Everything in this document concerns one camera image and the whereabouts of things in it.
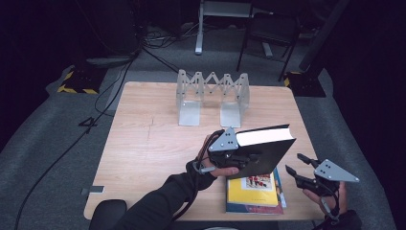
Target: person's arm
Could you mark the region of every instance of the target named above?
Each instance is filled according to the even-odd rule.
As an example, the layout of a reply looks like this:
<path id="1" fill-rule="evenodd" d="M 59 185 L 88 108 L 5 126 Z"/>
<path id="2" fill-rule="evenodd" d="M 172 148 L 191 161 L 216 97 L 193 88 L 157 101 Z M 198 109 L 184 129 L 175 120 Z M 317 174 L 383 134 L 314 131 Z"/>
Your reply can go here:
<path id="1" fill-rule="evenodd" d="M 327 214 L 325 207 L 322 204 L 321 198 L 312 193 L 309 190 L 304 190 L 304 194 L 309 197 L 311 200 L 319 204 L 320 209 Z M 334 220 L 326 216 L 326 222 L 323 226 L 323 230 L 359 230 L 362 226 L 362 221 L 356 214 L 354 210 L 348 210 L 347 204 L 347 189 L 344 182 L 340 183 L 340 188 L 338 190 L 339 196 L 339 207 L 340 207 L 340 217 L 339 222 L 335 223 Z M 324 197 L 328 207 L 332 210 L 335 207 L 335 199 L 332 196 Z"/>
<path id="2" fill-rule="evenodd" d="M 238 173 L 238 168 L 225 168 L 199 174 L 192 162 L 186 165 L 186 172 L 171 175 L 161 188 L 148 193 L 135 203 L 113 229 L 164 229 L 182 205 L 192 200 L 197 176 L 198 190 L 201 191 L 209 188 L 218 176 Z M 202 163 L 205 167 L 213 165 L 207 158 L 207 152 L 204 152 Z"/>

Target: chair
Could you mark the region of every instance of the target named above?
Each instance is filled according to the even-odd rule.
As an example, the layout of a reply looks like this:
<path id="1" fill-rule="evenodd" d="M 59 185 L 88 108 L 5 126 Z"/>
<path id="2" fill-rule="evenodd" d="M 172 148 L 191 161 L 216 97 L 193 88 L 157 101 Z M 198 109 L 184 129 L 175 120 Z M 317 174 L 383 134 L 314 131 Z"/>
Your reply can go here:
<path id="1" fill-rule="evenodd" d="M 112 229 L 124 216 L 127 206 L 124 200 L 107 199 L 98 204 L 90 221 L 89 230 Z"/>
<path id="2" fill-rule="evenodd" d="M 247 29 L 239 53 L 237 71 L 239 71 L 242 53 L 247 47 L 248 40 L 260 41 L 285 48 L 280 58 L 271 58 L 284 62 L 278 79 L 281 81 L 299 37 L 300 23 L 298 17 L 301 9 L 300 0 L 252 0 Z"/>

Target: white book pages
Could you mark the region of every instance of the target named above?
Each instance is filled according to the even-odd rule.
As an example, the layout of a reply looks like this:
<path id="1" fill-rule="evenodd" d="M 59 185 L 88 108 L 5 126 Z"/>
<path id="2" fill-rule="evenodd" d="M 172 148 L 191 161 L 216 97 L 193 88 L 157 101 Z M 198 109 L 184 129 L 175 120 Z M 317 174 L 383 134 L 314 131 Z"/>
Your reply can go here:
<path id="1" fill-rule="evenodd" d="M 260 143 L 277 142 L 294 139 L 289 128 L 265 129 L 237 134 L 240 146 L 251 146 Z"/>

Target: yellow book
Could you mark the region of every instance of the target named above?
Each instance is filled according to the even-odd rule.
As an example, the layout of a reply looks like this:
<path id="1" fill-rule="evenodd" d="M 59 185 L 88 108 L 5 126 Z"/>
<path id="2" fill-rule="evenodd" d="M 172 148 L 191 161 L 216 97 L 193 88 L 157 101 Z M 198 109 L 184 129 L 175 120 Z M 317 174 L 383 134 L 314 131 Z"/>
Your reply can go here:
<path id="1" fill-rule="evenodd" d="M 274 174 L 228 179 L 227 202 L 277 206 L 278 195 Z"/>

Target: book cover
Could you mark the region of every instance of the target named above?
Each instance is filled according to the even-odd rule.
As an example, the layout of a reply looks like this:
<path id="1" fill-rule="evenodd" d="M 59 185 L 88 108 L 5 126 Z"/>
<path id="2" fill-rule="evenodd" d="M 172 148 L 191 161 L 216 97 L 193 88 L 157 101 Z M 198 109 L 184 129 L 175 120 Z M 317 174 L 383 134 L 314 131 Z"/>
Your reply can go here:
<path id="1" fill-rule="evenodd" d="M 236 138 L 238 149 L 233 155 L 252 160 L 230 179 L 271 173 L 296 141 L 289 125 L 244 130 L 237 132 Z"/>
<path id="2" fill-rule="evenodd" d="M 275 207 L 278 205 L 272 173 L 227 180 L 227 202 Z"/>
<path id="3" fill-rule="evenodd" d="M 252 204 L 240 204 L 226 202 L 226 213 L 240 213 L 240 214 L 261 214 L 261 215 L 282 215 L 283 208 L 286 207 L 286 202 L 282 192 L 282 184 L 279 179 L 278 170 L 274 170 L 275 188 L 277 190 L 278 205 L 264 206 L 264 205 L 252 205 Z"/>

